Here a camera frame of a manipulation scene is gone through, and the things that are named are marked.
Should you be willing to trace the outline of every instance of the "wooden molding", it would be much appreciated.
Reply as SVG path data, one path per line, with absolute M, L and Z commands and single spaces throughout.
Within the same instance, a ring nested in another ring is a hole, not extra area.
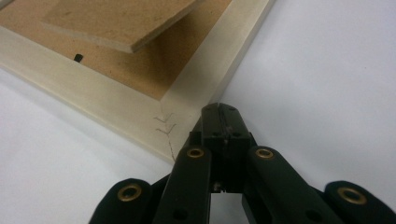
M 172 161 L 275 0 L 233 0 L 161 101 L 0 27 L 0 66 Z

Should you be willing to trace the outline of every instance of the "white surface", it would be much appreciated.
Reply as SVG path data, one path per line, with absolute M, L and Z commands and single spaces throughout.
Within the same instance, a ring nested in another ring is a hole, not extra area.
M 222 97 L 314 187 L 349 180 L 393 210 L 395 11 L 385 0 L 278 0 Z M 86 223 L 116 182 L 171 170 L 4 71 L 0 106 L 0 223 Z M 238 200 L 214 200 L 212 223 L 247 223 Z
M 278 1 L 222 97 L 309 184 L 345 179 L 394 211 L 395 12 L 395 1 Z

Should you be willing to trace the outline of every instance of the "black tool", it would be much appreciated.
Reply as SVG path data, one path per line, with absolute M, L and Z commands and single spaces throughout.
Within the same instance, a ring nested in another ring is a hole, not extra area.
M 310 187 L 276 150 L 257 146 L 238 110 L 208 105 L 172 173 L 150 185 L 116 184 L 97 206 L 97 223 L 209 223 L 211 193 L 241 193 L 250 223 L 396 223 L 396 215 L 366 189 L 332 182 Z

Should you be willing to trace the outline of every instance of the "brass rivet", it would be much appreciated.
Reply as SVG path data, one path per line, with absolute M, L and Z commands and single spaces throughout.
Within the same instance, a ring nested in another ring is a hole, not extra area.
M 137 199 L 141 194 L 142 194 L 142 188 L 140 188 L 139 185 L 130 184 L 120 189 L 117 195 L 120 201 L 128 203 L 130 201 Z
M 204 151 L 200 148 L 192 148 L 187 151 L 187 156 L 197 159 L 204 156 Z
M 343 188 L 339 188 L 337 190 L 337 193 L 341 196 L 342 199 L 344 199 L 349 203 L 354 203 L 354 204 L 367 203 L 366 197 L 355 189 L 343 187 Z
M 274 153 L 270 149 L 266 148 L 257 149 L 256 155 L 262 159 L 271 159 L 274 157 Z

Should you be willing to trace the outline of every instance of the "hardboard panel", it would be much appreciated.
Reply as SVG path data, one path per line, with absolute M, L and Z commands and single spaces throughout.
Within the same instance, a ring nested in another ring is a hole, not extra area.
M 136 52 L 203 0 L 60 0 L 43 22 L 98 45 Z
M 137 53 L 125 53 L 70 35 L 41 22 L 57 0 L 16 0 L 0 11 L 0 25 L 118 82 L 160 100 L 231 0 L 204 1 Z

